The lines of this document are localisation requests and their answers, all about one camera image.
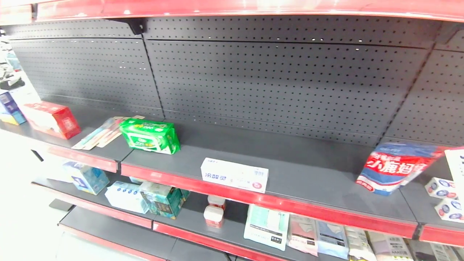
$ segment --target red box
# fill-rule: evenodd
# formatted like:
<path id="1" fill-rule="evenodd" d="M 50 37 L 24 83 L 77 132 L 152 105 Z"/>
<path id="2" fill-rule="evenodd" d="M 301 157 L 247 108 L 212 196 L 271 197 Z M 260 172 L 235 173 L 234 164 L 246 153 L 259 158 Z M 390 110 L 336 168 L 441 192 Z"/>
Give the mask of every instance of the red box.
<path id="1" fill-rule="evenodd" d="M 38 102 L 21 108 L 31 126 L 41 132 L 70 139 L 81 132 L 71 110 L 64 105 Z"/>

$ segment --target pegboard back panel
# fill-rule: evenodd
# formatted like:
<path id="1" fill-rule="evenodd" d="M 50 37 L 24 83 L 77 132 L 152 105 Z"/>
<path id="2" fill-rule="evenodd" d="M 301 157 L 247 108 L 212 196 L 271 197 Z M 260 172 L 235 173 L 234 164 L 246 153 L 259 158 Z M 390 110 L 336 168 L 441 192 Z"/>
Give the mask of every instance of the pegboard back panel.
<path id="1" fill-rule="evenodd" d="M 11 42 L 38 93 L 161 108 L 140 39 Z"/>
<path id="2" fill-rule="evenodd" d="M 149 18 L 145 39 L 362 44 L 428 48 L 440 21 L 342 15 Z"/>
<path id="3" fill-rule="evenodd" d="M 426 50 L 147 41 L 163 109 L 380 135 Z"/>
<path id="4" fill-rule="evenodd" d="M 141 38 L 129 25 L 105 19 L 40 22 L 2 26 L 9 39 L 45 38 Z"/>
<path id="5" fill-rule="evenodd" d="M 433 51 L 386 136 L 462 146 L 464 53 Z"/>

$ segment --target teal box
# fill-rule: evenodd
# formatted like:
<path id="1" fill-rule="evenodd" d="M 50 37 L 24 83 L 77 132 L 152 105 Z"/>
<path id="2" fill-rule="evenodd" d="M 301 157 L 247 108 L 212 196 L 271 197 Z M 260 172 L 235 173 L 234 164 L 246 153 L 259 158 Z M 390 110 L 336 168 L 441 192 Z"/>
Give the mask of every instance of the teal box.
<path id="1" fill-rule="evenodd" d="M 180 189 L 149 181 L 140 185 L 140 194 L 151 213 L 170 219 L 176 219 L 185 202 L 185 196 Z"/>
<path id="2" fill-rule="evenodd" d="M 63 168 L 78 190 L 90 194 L 98 195 L 110 182 L 103 170 L 82 163 L 69 161 L 63 164 Z"/>

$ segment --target white tissue pack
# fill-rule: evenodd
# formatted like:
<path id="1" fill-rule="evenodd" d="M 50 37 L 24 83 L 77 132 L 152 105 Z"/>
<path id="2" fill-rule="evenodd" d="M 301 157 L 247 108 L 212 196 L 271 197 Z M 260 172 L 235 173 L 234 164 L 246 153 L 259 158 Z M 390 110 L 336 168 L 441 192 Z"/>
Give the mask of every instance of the white tissue pack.
<path id="1" fill-rule="evenodd" d="M 317 232 L 314 219 L 290 214 L 287 246 L 317 256 Z"/>
<path id="2" fill-rule="evenodd" d="M 377 261 L 413 261 L 401 237 L 368 232 Z"/>
<path id="3" fill-rule="evenodd" d="M 316 221 L 316 227 L 317 251 L 347 260 L 348 243 L 343 226 Z"/>
<path id="4" fill-rule="evenodd" d="M 364 230 L 345 227 L 345 233 L 348 239 L 348 255 L 351 261 L 377 261 L 375 254 L 367 241 L 366 232 Z"/>
<path id="5" fill-rule="evenodd" d="M 243 238 L 285 251 L 289 219 L 289 213 L 250 205 Z"/>

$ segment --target blue box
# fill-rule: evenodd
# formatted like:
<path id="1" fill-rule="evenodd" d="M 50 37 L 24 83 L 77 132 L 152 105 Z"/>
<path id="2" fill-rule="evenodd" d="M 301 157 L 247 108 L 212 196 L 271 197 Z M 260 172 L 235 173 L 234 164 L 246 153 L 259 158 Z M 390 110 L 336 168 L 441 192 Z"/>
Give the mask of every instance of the blue box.
<path id="1" fill-rule="evenodd" d="M 14 125 L 26 122 L 26 118 L 11 97 L 10 92 L 5 90 L 0 90 L 0 120 Z"/>
<path id="2" fill-rule="evenodd" d="M 82 163 L 66 162 L 63 167 L 78 190 L 98 195 L 110 182 L 105 172 Z"/>

